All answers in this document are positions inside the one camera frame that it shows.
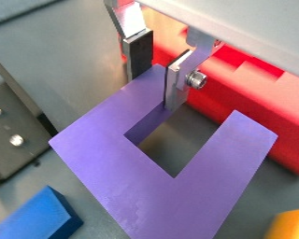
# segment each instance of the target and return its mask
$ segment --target purple foam piece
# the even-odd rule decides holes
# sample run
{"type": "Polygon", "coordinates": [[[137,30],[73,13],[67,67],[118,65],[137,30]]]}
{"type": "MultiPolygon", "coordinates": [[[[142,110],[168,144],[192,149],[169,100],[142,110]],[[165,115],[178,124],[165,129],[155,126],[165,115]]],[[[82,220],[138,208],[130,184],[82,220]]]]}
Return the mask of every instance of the purple foam piece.
{"type": "Polygon", "coordinates": [[[155,65],[50,143],[131,238],[212,239],[277,135],[236,111],[170,177],[135,146],[172,115],[164,79],[155,65]]]}

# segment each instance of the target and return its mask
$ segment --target purple u-shaped block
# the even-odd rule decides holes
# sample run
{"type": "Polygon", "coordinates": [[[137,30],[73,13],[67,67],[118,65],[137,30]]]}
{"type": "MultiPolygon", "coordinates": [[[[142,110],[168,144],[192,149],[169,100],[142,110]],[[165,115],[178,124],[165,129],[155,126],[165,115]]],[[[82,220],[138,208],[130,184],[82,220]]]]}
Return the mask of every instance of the purple u-shaped block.
{"type": "Polygon", "coordinates": [[[212,239],[277,135],[234,112],[177,178],[137,147],[172,113],[155,65],[51,141],[134,239],[212,239]]]}

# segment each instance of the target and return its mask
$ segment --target gray table surface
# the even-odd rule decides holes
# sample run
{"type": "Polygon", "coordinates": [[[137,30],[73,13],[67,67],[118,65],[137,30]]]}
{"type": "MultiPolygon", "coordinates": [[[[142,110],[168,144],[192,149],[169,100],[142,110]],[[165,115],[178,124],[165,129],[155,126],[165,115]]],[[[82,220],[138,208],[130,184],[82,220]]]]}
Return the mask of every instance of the gray table surface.
{"type": "MultiPolygon", "coordinates": [[[[66,0],[2,24],[0,62],[63,130],[127,82],[103,1],[66,0]]],[[[174,176],[217,127],[185,105],[141,149],[174,176]]],[[[129,238],[54,150],[38,161],[0,185],[0,221],[50,185],[85,220],[73,238],[129,238]]],[[[299,208],[299,176],[266,159],[216,238],[264,238],[275,215],[299,208]]]]}

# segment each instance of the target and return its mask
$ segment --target blue block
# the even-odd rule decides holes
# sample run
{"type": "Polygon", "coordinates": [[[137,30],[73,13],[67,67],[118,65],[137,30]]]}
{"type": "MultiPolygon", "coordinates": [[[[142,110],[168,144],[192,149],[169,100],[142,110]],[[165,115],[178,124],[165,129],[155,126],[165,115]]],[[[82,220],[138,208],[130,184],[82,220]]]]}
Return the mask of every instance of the blue block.
{"type": "Polygon", "coordinates": [[[65,239],[83,224],[66,196],[46,186],[2,222],[0,239],[65,239]]]}

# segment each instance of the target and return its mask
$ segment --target white panel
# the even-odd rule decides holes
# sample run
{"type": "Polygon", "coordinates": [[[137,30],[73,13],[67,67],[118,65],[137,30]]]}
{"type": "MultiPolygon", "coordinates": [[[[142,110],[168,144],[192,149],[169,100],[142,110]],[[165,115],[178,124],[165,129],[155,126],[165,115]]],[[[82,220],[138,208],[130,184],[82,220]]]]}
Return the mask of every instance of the white panel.
{"type": "Polygon", "coordinates": [[[299,76],[299,1],[139,2],[299,76]]]}

